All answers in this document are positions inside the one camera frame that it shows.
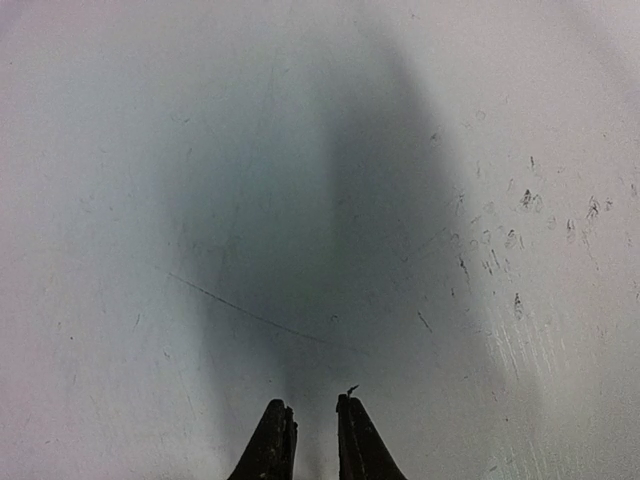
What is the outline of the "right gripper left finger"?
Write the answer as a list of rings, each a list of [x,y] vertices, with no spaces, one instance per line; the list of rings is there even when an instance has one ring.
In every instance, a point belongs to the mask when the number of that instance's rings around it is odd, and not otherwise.
[[[229,480],[292,480],[298,439],[294,411],[271,400]]]

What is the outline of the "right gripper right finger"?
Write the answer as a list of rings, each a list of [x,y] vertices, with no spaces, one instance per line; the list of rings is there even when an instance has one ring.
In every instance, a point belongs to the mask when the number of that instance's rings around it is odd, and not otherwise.
[[[340,480],[406,480],[379,435],[361,400],[357,385],[338,396]]]

